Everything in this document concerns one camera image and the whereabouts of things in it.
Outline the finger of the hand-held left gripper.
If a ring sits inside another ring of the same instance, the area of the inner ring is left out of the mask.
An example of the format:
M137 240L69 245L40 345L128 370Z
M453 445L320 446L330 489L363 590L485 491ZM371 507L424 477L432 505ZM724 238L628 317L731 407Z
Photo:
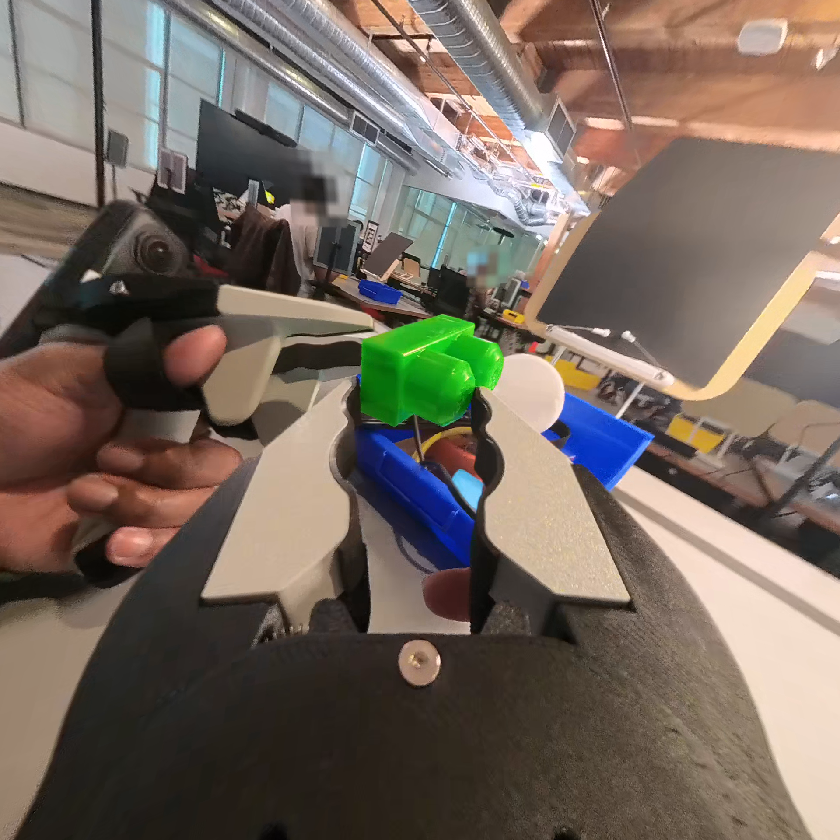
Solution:
M257 440L267 446L336 387L351 378L350 367L293 369L270 375L251 417Z
M222 427L252 417L289 338L342 336L374 327L362 311L231 285L219 287L216 307L226 348L202 394L209 420Z

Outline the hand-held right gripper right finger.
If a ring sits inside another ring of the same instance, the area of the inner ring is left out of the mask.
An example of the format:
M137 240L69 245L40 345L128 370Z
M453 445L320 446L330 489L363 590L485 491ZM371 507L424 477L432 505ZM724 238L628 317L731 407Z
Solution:
M493 391L471 404L484 489L470 555L469 624L497 606L536 635L566 635L564 608L627 610L631 595L569 459Z

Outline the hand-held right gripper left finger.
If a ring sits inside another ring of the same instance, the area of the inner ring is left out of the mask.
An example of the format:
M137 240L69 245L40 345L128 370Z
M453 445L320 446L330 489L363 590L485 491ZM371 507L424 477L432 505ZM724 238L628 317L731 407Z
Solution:
M285 633L305 631L316 604L339 601L362 633L370 576L355 468L360 384L336 381L283 431L278 401L258 409L262 452L204 584L209 605L266 603Z

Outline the large blue plastic bin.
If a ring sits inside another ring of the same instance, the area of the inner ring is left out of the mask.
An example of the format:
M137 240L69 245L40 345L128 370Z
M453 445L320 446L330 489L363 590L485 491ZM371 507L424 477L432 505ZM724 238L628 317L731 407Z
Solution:
M437 438L459 435L468 436L474 451L468 421L466 415L450 427L427 426L421 436L424 454ZM565 397L560 419L542 435L607 490L624 478L653 440L651 433L574 395ZM450 488L418 463L412 429L363 423L355 430L355 451L365 478L443 546L433 566L440 570L468 567L474 513L463 509Z

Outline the green plastic toy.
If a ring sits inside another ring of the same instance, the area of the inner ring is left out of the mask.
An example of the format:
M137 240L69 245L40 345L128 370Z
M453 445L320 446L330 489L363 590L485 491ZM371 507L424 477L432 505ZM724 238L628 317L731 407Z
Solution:
M475 325L445 314L361 343L360 410L388 426L411 417L438 426L460 419L478 387L494 389L504 358Z

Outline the person's right hand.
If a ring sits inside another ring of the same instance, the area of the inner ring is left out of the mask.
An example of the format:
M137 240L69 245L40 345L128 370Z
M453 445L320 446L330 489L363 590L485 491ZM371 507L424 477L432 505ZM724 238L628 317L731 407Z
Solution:
M439 570L423 580L423 601L445 620L470 622L470 569Z

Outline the person's left hand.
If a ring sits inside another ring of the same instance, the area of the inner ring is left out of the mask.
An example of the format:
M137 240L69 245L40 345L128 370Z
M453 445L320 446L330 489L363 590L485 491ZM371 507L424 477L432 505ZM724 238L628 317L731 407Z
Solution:
M44 343L1 364L1 570L72 571L79 520L113 525L112 564L147 566L242 463L204 434L119 442L123 406L97 343Z

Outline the light blue foam piece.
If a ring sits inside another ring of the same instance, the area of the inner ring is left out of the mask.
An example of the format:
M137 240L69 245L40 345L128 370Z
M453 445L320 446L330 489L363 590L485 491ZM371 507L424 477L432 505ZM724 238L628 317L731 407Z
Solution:
M466 506L475 513L485 489L484 482L466 469L458 469L451 480Z

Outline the grey monitor on stand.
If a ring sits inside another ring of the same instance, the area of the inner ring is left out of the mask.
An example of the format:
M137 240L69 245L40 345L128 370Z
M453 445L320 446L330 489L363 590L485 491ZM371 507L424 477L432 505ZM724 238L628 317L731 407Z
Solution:
M322 269L330 279L348 275L354 264L360 233L360 226L354 221L321 226L314 247L313 265Z

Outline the orange tape roll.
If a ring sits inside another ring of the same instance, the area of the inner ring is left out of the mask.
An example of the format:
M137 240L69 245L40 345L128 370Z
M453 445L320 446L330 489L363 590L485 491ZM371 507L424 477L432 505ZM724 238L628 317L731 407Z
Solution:
M424 459L440 464L451 476L458 469L475 474L476 454L471 445L466 435L439 437L427 448Z

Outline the white plastic bottle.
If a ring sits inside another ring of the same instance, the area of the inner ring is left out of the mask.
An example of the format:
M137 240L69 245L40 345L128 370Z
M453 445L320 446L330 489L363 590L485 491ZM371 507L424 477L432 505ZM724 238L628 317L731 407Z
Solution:
M560 373L550 362L531 353L505 357L493 392L497 399L540 434L560 419L565 400Z

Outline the open laptop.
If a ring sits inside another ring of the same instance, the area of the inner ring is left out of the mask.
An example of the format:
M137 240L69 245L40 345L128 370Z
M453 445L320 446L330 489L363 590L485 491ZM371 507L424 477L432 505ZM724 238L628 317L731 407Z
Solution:
M404 253L412 245L411 238L398 233L388 234L366 257L361 269L364 277L376 281L387 281L397 265L401 263Z

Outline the black computer monitor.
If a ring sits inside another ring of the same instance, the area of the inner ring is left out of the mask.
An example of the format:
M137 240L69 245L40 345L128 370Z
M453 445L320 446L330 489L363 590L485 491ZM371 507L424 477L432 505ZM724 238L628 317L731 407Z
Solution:
M313 175L301 150L206 100L199 108L194 170L207 186L237 196L258 182L279 205L303 200Z

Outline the long wooden table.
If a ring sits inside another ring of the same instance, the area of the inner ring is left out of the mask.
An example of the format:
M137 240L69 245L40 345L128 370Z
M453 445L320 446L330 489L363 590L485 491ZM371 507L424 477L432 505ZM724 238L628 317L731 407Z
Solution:
M722 466L715 466L652 443L637 467L743 525L808 525L833 536L839 534L838 505L812 499L804 490L783 508L774 508L793 481L780 476L764 457L728 455Z

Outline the black pole with ribbed disc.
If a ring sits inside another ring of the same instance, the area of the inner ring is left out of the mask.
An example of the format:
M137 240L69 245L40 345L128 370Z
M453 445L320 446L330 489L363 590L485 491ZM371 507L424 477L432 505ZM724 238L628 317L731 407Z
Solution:
M90 1L89 12L91 21L94 182L96 205L99 209L101 209L107 203L105 172L106 127L104 115L102 1Z

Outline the white metal stand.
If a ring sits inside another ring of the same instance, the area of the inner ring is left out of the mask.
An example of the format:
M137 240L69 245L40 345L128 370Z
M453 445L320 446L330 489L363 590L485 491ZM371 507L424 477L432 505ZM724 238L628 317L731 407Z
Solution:
M557 358L568 350L575 355L600 364L609 371L617 371L636 382L636 387L618 408L617 418L624 416L644 387L648 386L656 391L665 392L676 383L676 378L661 366L651 353L646 351L635 335L628 330L622 332L619 338L642 354L639 359L619 353L585 337L587 333L606 340L613 334L609 329L550 324L544 327L543 332L544 338L556 346L558 353L555 356Z

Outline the rounded light panel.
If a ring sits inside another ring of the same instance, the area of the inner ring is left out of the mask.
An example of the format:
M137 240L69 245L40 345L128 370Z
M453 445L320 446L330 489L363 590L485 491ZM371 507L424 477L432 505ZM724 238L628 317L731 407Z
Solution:
M716 397L682 400L681 414L706 418L729 435L755 438L767 432L799 400L793 395L747 377Z

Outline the rounded beige panel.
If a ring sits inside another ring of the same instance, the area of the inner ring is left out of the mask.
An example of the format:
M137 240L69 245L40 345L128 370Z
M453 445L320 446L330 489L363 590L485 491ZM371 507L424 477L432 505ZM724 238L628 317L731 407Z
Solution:
M821 455L839 435L839 410L817 401L802 401L769 430L773 441L787 449Z

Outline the dark panel with wooden edge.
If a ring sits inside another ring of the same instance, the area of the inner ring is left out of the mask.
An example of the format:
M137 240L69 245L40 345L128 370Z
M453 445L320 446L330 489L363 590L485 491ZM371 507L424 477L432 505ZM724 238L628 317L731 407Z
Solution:
M838 210L838 153L674 140L570 232L532 292L528 329L609 329L584 336L639 359L620 340L628 330L675 377L664 393L719 396L811 287Z

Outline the white ceiling access point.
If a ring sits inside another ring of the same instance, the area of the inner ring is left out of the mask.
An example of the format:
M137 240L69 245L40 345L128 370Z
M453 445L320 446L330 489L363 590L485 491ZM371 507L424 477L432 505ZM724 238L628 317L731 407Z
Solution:
M738 33L736 50L741 56L765 57L778 54L789 34L786 18L764 18L744 23Z

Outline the yellow bin in white frame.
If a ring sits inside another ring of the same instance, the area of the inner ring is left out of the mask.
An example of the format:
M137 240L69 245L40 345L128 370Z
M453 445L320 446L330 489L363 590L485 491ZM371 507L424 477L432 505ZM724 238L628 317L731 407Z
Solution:
M665 433L676 441L709 455L725 440L728 433L706 418L678 414L668 424Z

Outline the metal air duct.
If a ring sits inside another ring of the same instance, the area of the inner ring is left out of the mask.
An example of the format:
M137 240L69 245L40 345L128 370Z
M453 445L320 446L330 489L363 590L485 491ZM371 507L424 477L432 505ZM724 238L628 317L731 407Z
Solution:
M462 180L459 133L426 96L364 39L330 2L167 2L171 9L256 58L251 39L355 106L380 129L408 146L438 174Z
M541 93L487 1L411 1L413 10L561 194L591 209L573 184L576 126L561 99Z

